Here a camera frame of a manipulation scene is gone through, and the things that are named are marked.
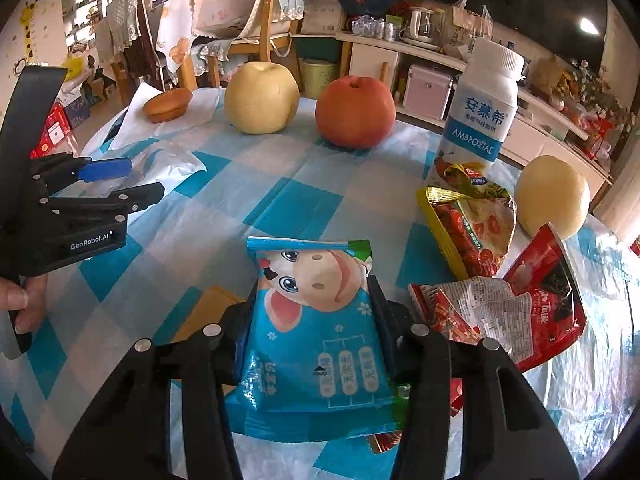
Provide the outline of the person's left hand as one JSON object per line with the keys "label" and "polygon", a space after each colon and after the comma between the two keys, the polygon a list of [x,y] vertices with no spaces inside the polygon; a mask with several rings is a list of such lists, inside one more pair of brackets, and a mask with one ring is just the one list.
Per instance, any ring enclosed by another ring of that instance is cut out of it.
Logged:
{"label": "person's left hand", "polygon": [[16,314],[14,332],[23,335],[36,332],[46,318],[47,274],[28,278],[17,285],[2,278],[0,280],[0,309]]}

